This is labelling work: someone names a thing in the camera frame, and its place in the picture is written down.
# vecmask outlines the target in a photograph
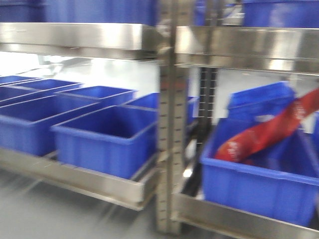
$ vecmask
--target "metal shelf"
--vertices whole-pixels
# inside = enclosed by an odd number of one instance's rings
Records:
[[[136,211],[142,210],[155,193],[158,171],[156,155],[131,180],[62,165],[48,157],[35,157],[0,149],[0,167],[39,178],[44,182]]]
[[[318,239],[319,231],[203,200],[200,170],[172,197],[172,219],[237,239]]]
[[[0,23],[0,51],[145,60],[156,57],[154,27],[122,23]]]
[[[178,62],[211,68],[319,74],[319,29],[180,26]]]

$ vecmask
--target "blue plastic bin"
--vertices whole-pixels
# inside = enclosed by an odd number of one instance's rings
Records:
[[[58,96],[0,107],[0,146],[44,156],[55,150],[52,125],[96,109],[97,104]]]
[[[279,114],[295,99],[289,82],[273,84],[232,93],[228,104],[228,118],[261,122]]]
[[[46,0],[48,22],[117,22],[155,26],[158,0]]]
[[[123,104],[134,97],[135,90],[122,88],[92,86],[57,93],[64,98],[82,98],[91,102],[100,103],[101,107]]]
[[[38,80],[40,78],[25,77],[25,76],[1,76],[0,86],[12,85],[16,83],[28,82],[32,80]]]
[[[206,0],[196,0],[194,8],[194,24],[205,25]]]
[[[156,152],[156,112],[108,107],[55,125],[58,160],[129,179]]]
[[[313,141],[314,148],[319,155],[319,112],[315,112],[314,131],[311,134],[311,139]]]
[[[32,90],[42,92],[43,96],[50,96],[55,92],[79,88],[81,85],[83,84],[70,82],[70,81],[61,81],[61,80],[55,80],[55,79],[41,79],[41,80],[13,84],[13,85],[10,85],[10,87],[15,87],[19,89],[32,89]]]
[[[318,0],[244,0],[244,26],[319,27]]]
[[[151,93],[142,96],[137,99],[126,102],[124,105],[131,106],[134,108],[144,108],[147,110],[157,111],[159,107],[159,93]],[[187,124],[194,122],[196,117],[194,116],[198,111],[198,97],[188,97],[187,102]]]
[[[261,167],[213,158],[223,142],[250,124],[221,119],[209,137],[201,156],[205,199],[307,226],[316,206],[319,165],[302,130],[249,157]]]
[[[1,0],[0,21],[43,22],[43,0]]]
[[[40,97],[42,97],[42,93],[33,89],[19,89],[11,86],[0,87],[0,107]]]

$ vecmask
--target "gray floor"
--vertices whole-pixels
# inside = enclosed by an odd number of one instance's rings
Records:
[[[156,232],[154,200],[135,212],[0,170],[1,239],[226,239],[183,227],[179,237]]]

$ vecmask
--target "metal upright post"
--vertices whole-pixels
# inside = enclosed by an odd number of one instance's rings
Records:
[[[224,0],[206,1],[205,25],[219,26],[223,22]],[[205,51],[210,48],[211,38],[206,42]],[[201,68],[199,88],[199,112],[198,112],[198,137],[197,148],[200,148],[210,131],[213,111],[214,96],[217,79],[217,68]]]
[[[184,170],[188,70],[176,67],[176,26],[190,24],[194,0],[161,0],[158,29],[166,38],[160,60],[159,150],[157,226],[160,232],[178,234],[180,223],[171,219],[172,192]]]

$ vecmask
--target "storage rack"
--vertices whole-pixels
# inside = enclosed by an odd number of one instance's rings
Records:
[[[156,57],[160,34],[154,27],[117,23],[1,23],[0,51],[122,60]],[[91,197],[142,210],[155,193],[156,155],[130,180],[51,160],[0,150],[0,167],[40,178]]]
[[[316,46],[319,30],[193,27],[190,26],[193,0],[161,0],[160,3],[157,29],[120,23],[0,23],[0,51],[143,61],[158,59],[157,167],[154,168],[150,159],[133,179],[124,180],[62,166],[50,160],[52,155],[41,158],[7,150],[0,151],[0,167],[134,210],[144,208],[157,185],[157,225],[158,230],[165,233],[178,234],[180,223],[187,223],[241,239],[319,238],[319,231],[313,229],[203,201],[197,157],[188,165],[184,158],[189,66],[205,67],[200,89],[203,95],[199,109],[201,133],[207,131],[211,123],[217,68],[316,75],[319,73],[319,48]],[[208,25],[221,22],[221,5],[214,8],[217,14],[207,11]],[[204,138],[199,134],[199,143]],[[183,177],[185,169],[192,172],[190,177]]]
[[[181,26],[177,28],[176,53],[179,64],[214,71],[317,75],[318,42],[319,29]],[[319,238],[314,229],[203,201],[197,163],[188,168],[193,175],[174,193],[174,220],[239,239]]]

